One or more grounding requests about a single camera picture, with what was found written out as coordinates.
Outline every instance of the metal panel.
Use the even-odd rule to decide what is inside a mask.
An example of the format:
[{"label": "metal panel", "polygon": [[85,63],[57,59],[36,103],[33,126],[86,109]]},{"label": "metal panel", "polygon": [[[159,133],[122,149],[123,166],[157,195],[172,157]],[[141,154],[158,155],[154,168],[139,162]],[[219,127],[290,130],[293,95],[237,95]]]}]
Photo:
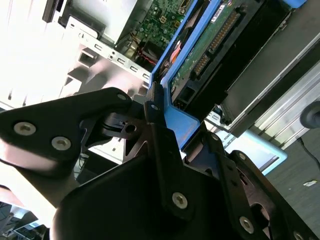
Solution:
[{"label": "metal panel", "polygon": [[237,125],[319,39],[319,7],[320,1],[308,0],[295,10],[283,22],[286,27],[266,43],[231,86],[222,104],[234,120],[229,127]]},{"label": "metal panel", "polygon": [[285,149],[307,132],[300,123],[300,114],[317,99],[320,99],[320,62],[270,107],[254,126],[265,139]]},{"label": "metal panel", "polygon": [[148,9],[143,11],[143,9],[136,8],[137,4],[141,6],[139,2],[147,3],[145,0],[73,0],[72,5],[103,23],[105,25],[103,37],[115,44],[123,31],[128,33],[127,25],[132,28],[135,26],[132,23],[137,24],[139,22],[136,17],[140,18],[146,15]]}]

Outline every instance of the screw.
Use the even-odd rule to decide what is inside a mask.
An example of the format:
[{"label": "screw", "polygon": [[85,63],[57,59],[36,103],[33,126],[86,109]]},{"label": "screw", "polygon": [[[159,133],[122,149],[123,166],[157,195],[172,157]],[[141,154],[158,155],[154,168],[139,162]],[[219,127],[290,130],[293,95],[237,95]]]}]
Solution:
[{"label": "screw", "polygon": [[172,201],[174,205],[176,205],[180,209],[185,209],[188,206],[188,200],[180,192],[175,192],[172,194]]},{"label": "screw", "polygon": [[244,228],[244,230],[246,230],[250,234],[254,233],[255,231],[254,226],[252,225],[252,223],[248,218],[246,218],[245,216],[242,216],[240,217],[239,221],[241,226]]},{"label": "screw", "polygon": [[158,108],[156,105],[154,105],[154,104],[151,104],[151,107],[152,107],[154,110],[159,110],[159,108]]},{"label": "screw", "polygon": [[36,127],[30,122],[22,121],[14,125],[13,130],[22,136],[30,136],[36,132]]},{"label": "screw", "polygon": [[215,135],[215,134],[212,134],[212,138],[213,138],[214,140],[216,140],[216,141],[219,141],[219,138],[218,138],[217,135]]},{"label": "screw", "polygon": [[118,94],[117,95],[118,96],[118,98],[120,98],[121,100],[126,100],[127,98],[126,98],[126,96],[124,96],[124,95],[122,95],[122,94]]},{"label": "screw", "polygon": [[239,152],[238,156],[239,156],[242,160],[246,160],[246,156],[245,156],[243,153]]},{"label": "screw", "polygon": [[299,232],[297,232],[297,231],[294,231],[293,232],[293,235],[294,235],[294,238],[296,239],[296,240],[304,240],[304,238],[300,235],[300,233]]},{"label": "screw", "polygon": [[51,141],[52,147],[59,151],[68,150],[71,147],[71,141],[64,136],[56,136]]}]

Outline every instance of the electronic component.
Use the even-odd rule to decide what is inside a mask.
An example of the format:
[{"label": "electronic component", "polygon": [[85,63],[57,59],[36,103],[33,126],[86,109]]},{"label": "electronic component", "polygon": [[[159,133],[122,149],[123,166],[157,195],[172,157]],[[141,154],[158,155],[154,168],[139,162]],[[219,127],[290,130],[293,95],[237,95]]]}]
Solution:
[{"label": "electronic component", "polygon": [[[234,0],[236,3],[241,3],[241,0]],[[228,6],[227,4],[221,4],[215,12],[211,22],[204,30],[202,36],[198,40],[197,44],[184,61],[173,81],[171,82],[171,89],[177,89],[182,82],[187,81],[189,78],[195,80],[200,75],[202,70],[209,63],[212,53],[221,44],[227,33],[234,26],[240,14],[235,10],[235,7]]]},{"label": "electronic component", "polygon": [[184,18],[179,9],[183,7],[186,11],[191,2],[192,0],[154,0],[140,25],[144,31],[138,31],[135,38],[139,42],[151,42],[163,52]]},{"label": "electronic component", "polygon": [[165,16],[160,17],[160,23],[164,24],[167,21],[167,18]]}]

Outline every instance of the white label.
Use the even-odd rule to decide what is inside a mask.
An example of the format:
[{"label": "white label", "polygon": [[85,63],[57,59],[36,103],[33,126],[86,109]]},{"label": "white label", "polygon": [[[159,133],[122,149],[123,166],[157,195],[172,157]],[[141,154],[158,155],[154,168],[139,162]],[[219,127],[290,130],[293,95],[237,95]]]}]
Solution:
[{"label": "white label", "polygon": [[216,11],[216,13],[214,14],[213,18],[211,19],[212,23],[214,23],[218,19],[219,15],[222,13],[222,10],[225,8],[225,6],[226,6],[225,4],[222,4],[219,7],[219,9]]}]

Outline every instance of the cable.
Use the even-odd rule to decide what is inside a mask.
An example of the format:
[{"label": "cable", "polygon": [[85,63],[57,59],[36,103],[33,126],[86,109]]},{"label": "cable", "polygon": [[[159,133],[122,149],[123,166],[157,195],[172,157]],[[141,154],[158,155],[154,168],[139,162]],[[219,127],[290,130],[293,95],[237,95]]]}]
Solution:
[{"label": "cable", "polygon": [[306,148],[304,141],[302,140],[301,137],[299,137],[297,139],[297,141],[301,144],[302,148],[304,149],[304,151],[310,156],[310,158],[312,158],[315,163],[317,164],[319,170],[320,170],[320,161],[311,153],[309,152],[309,150]]}]

